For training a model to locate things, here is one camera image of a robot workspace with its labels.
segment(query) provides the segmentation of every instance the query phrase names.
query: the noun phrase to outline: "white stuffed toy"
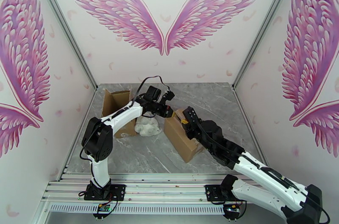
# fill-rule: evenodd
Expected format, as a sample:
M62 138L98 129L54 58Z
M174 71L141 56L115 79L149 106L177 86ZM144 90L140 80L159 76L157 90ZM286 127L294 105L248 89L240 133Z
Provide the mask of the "white stuffed toy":
M134 130L139 133L140 136L155 136L162 131L155 118L146 118L143 116L136 119Z

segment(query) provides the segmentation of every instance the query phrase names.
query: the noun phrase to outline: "cardboard box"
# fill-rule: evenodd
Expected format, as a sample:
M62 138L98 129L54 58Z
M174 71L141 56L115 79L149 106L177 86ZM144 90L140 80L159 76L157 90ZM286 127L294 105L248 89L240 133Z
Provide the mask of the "cardboard box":
M131 91L119 91L110 93L105 90L105 97L103 99L103 111L101 116L108 116L119 109L123 108L132 99ZM136 136L137 133L134 131L135 119L128 122L125 126L120 128L114 135L115 138L122 138L126 136Z
M195 138L190 140L186 136L185 130L181 125L182 119L184 119L183 109L176 110L172 118L165 119L164 133L184 162L188 163L204 147Z

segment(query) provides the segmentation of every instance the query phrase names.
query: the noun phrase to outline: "marble tabletop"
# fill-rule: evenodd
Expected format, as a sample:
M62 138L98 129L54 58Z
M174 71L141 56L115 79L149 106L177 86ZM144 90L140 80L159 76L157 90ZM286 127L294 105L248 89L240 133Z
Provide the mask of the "marble tabletop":
M141 92L149 85L166 90L162 84L146 83ZM215 121L224 137L240 144L254 157L260 159L258 150L250 136L246 123L228 83L170 83L175 97L168 102L175 110L192 106L198 116ZM139 84L101 84L90 107L84 128L76 142L74 152L67 166L67 173L89 173L87 161L79 158L81 140L90 118L101 117L105 89L110 92L132 89L135 92ZM163 129L164 120L157 118ZM113 152L108 157L109 173L228 173L234 171L218 164L212 156L203 150L185 163L164 132L151 137L125 137L114 139Z

